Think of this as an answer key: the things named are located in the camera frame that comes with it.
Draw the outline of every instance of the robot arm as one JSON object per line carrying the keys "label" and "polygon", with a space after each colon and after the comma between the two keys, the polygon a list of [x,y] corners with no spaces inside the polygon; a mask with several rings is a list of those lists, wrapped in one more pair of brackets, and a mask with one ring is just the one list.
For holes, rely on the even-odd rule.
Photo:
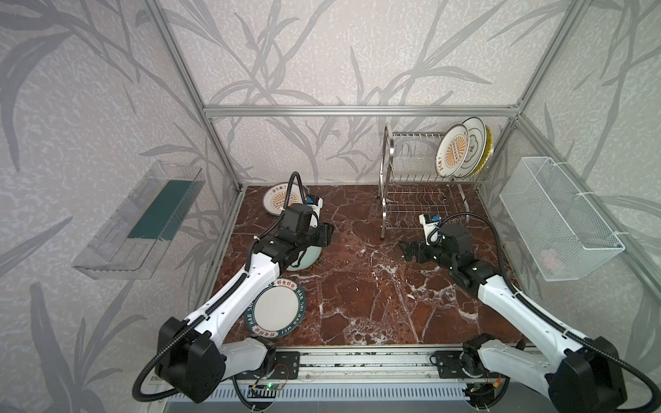
{"label": "robot arm", "polygon": [[612,412],[627,400],[621,368],[626,363],[618,363],[621,360],[611,343],[602,337],[582,339],[585,334],[534,303],[489,263],[477,260],[466,228],[438,225],[438,221],[427,214],[420,216],[425,240],[400,242],[405,259],[435,261],[447,268],[459,287],[500,313],[543,354],[535,356],[481,335],[463,345],[473,367],[525,384],[549,398],[561,413]]}
{"label": "robot arm", "polygon": [[[319,222],[323,200],[308,195],[306,204],[288,206],[278,218],[277,235],[268,231],[249,251],[240,269],[209,301],[184,320],[171,317],[159,330],[157,355],[138,375],[133,387],[137,401],[149,402],[183,393],[202,402],[218,384],[242,371],[269,373],[275,362],[275,345],[261,337],[224,344],[234,322],[259,293],[291,264],[300,261],[308,247],[328,246],[334,227]],[[143,394],[140,387],[151,368],[174,387],[159,394]]]}

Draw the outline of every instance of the mesh basket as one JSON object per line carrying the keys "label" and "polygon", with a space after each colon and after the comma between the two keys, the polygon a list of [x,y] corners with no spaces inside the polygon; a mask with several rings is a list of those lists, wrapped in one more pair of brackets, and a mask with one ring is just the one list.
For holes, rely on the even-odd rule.
{"label": "mesh basket", "polygon": [[552,158],[521,158],[500,199],[547,281],[578,280],[624,251]]}

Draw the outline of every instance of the wallpaper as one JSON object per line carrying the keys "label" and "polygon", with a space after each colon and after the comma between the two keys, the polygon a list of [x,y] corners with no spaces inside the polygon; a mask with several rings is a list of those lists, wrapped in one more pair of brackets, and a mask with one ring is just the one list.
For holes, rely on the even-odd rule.
{"label": "wallpaper", "polygon": [[[661,261],[661,2],[593,1],[525,115]],[[538,156],[515,134],[491,169],[483,198],[530,295],[661,383],[661,307],[618,256],[578,281],[546,282],[498,199],[521,156]],[[629,402],[648,398],[627,378]]]}
{"label": "wallpaper", "polygon": [[527,112],[657,264],[659,5],[642,0],[590,7]]}
{"label": "wallpaper", "polygon": [[[514,104],[568,5],[161,2],[207,105]],[[391,121],[415,131],[438,120]],[[215,119],[245,182],[280,182],[293,169],[306,170],[309,182],[377,182],[384,125],[383,118]],[[274,159],[275,148],[289,161]]]}
{"label": "wallpaper", "polygon": [[[157,330],[183,317],[236,196],[143,3],[0,5],[0,411],[136,411]],[[150,280],[71,263],[156,160],[205,184]]]}
{"label": "wallpaper", "polygon": [[[386,122],[393,131],[445,132],[466,118],[227,118],[215,128],[245,182],[276,184],[297,170],[306,182],[375,184]],[[497,140],[507,118],[482,119]]]}

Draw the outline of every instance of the brown marble surface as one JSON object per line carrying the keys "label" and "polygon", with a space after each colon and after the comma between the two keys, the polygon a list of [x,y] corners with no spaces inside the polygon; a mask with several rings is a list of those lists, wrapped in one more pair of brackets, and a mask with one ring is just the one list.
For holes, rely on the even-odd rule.
{"label": "brown marble surface", "polygon": [[[273,222],[262,207],[266,190],[248,188],[214,292],[243,265],[253,235]],[[456,186],[442,190],[449,213],[466,210]],[[311,186],[309,191],[323,198],[321,221],[333,223],[335,232],[312,267],[282,274],[305,290],[307,308],[302,323],[274,340],[277,345],[459,344],[481,332],[504,342],[521,338],[507,320],[458,288],[446,270],[431,262],[404,261],[397,241],[422,239],[422,228],[388,230],[381,240],[377,186]],[[485,215],[476,193],[467,204]],[[488,227],[476,219],[467,226],[476,256],[497,266]],[[226,340],[250,333],[241,317]]]}

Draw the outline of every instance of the dish rack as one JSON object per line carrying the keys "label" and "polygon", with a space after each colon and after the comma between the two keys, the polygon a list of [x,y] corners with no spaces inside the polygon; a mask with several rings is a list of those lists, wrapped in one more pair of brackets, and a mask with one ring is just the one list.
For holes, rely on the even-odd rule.
{"label": "dish rack", "polygon": [[449,200],[444,192],[447,185],[470,185],[467,196],[478,184],[486,182],[484,169],[471,177],[439,176],[436,152],[444,136],[443,132],[392,132],[390,124],[386,124],[379,171],[381,239],[385,238],[387,229],[419,229],[421,213],[447,217]]}

